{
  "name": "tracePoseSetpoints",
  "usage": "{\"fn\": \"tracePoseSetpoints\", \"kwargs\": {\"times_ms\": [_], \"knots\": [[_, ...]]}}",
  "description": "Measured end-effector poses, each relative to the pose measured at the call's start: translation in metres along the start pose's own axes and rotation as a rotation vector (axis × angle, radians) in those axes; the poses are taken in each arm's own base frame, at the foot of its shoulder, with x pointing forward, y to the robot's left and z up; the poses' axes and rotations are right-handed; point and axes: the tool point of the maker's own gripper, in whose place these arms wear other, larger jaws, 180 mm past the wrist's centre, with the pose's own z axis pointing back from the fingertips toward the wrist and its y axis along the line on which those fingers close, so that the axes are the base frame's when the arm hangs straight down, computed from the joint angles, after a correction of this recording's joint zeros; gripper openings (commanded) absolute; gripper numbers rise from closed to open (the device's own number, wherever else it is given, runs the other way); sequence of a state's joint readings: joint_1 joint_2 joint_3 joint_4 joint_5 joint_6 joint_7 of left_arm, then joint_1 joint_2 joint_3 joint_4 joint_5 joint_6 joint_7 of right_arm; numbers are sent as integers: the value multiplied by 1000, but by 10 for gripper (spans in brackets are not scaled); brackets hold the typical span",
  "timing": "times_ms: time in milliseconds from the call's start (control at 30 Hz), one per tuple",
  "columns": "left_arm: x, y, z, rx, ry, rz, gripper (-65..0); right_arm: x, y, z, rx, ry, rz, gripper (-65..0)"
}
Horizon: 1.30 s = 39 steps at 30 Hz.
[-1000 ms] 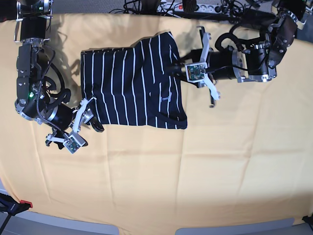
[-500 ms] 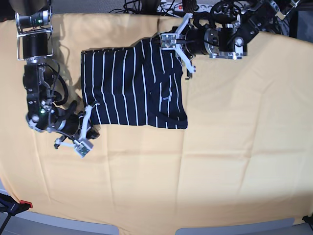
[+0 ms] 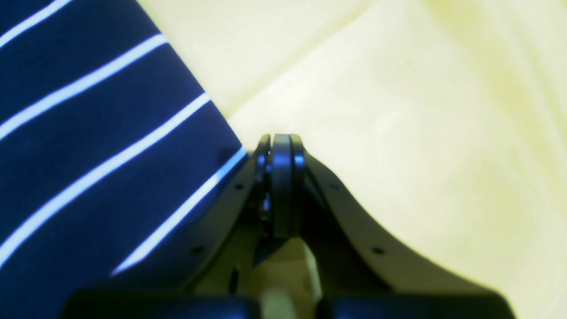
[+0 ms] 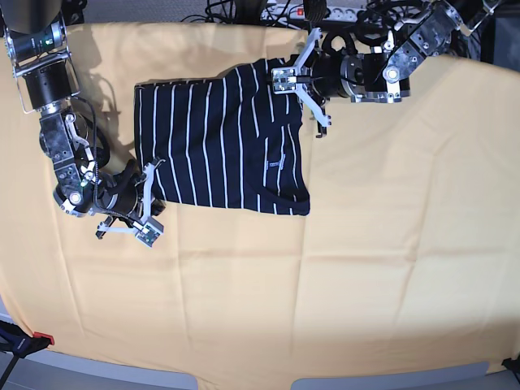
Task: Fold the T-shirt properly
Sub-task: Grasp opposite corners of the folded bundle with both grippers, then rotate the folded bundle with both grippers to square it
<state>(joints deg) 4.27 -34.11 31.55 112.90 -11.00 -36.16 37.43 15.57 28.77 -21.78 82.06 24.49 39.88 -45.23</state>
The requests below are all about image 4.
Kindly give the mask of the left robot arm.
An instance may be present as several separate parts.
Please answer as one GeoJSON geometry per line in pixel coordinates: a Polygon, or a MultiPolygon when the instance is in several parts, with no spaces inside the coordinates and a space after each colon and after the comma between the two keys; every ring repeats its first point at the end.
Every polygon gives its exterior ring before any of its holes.
{"type": "Polygon", "coordinates": [[[355,23],[328,33],[310,62],[319,102],[394,103],[410,94],[410,76],[468,37],[500,1],[371,1],[355,23]]]}

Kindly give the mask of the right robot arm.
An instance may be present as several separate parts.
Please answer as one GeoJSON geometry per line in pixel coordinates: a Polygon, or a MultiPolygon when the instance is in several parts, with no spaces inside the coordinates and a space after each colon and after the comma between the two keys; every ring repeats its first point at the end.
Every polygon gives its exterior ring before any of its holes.
{"type": "Polygon", "coordinates": [[[103,170],[110,144],[92,103],[80,96],[62,2],[3,1],[1,29],[13,76],[41,116],[39,141],[53,164],[58,206],[76,217],[106,215],[103,231],[117,219],[144,227],[164,209],[151,190],[161,160],[139,168],[131,159],[119,174],[103,170]]]}

